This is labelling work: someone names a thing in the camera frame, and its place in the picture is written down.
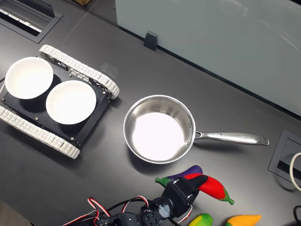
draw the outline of metal handle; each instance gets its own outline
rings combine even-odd
[[[269,139],[265,137],[259,137],[252,134],[247,133],[203,133],[196,131],[200,135],[200,137],[195,138],[199,139],[211,139],[211,140],[221,140],[227,141],[236,144],[244,144],[244,145],[269,145]]]

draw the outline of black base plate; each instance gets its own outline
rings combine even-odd
[[[48,115],[46,111],[46,99],[49,92],[56,85],[69,80],[78,80],[88,84],[96,94],[96,107],[93,113],[86,120],[73,125],[64,125],[54,121]],[[105,94],[103,92],[103,89],[85,82],[78,77],[69,77],[68,75],[66,75],[65,71],[62,71],[61,75],[54,74],[50,88],[42,95],[34,99],[24,100],[18,99],[7,93],[4,96],[4,101],[2,100],[2,102],[10,107],[13,112],[18,114],[20,117],[43,129],[46,129],[49,132],[56,134],[61,138],[64,138],[77,147],[80,147],[109,103],[107,92],[105,92]]]

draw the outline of toy pepper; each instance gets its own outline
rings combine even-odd
[[[218,180],[204,175],[199,166],[192,166],[188,170],[173,176],[168,176],[162,179],[156,178],[156,182],[160,183],[163,187],[166,187],[168,183],[180,177],[185,177],[192,183],[199,183],[199,181],[202,180],[202,185],[198,187],[199,191],[202,191],[220,201],[229,202],[231,205],[234,204],[234,201],[230,199],[224,186]]]
[[[189,224],[189,226],[212,226],[212,223],[213,223],[213,218],[209,214],[204,213],[198,216],[197,218],[195,218]]]
[[[226,226],[254,226],[261,219],[261,215],[239,215],[232,217]]]

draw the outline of bowl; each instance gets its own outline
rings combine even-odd
[[[38,57],[27,57],[13,63],[6,73],[8,92],[19,99],[33,99],[44,93],[53,80],[51,65]]]
[[[82,81],[65,81],[55,86],[46,100],[46,110],[56,122],[80,123],[92,114],[96,106],[94,90]]]

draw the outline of dark table surface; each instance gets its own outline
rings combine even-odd
[[[153,199],[163,192],[155,177],[199,165],[223,183],[235,204],[199,194],[184,225],[205,212],[213,216],[214,225],[222,226],[240,214],[261,214],[259,226],[293,225],[292,209],[301,204],[301,193],[268,171],[268,166],[282,129],[301,136],[301,122],[164,52],[145,48],[140,40],[108,23],[114,19],[106,15],[104,2],[92,1],[82,8],[69,0],[53,1],[64,16],[40,44],[0,25],[0,77],[16,60],[36,56],[43,44],[50,44],[105,70],[121,90],[76,160],[0,121],[0,199],[36,226],[62,225],[91,211],[90,196],[105,207],[136,195]],[[153,94],[183,102],[200,131],[252,133],[268,137],[270,145],[200,140],[177,162],[147,164],[128,149],[123,120],[136,101]],[[128,210],[139,209],[134,205]]]

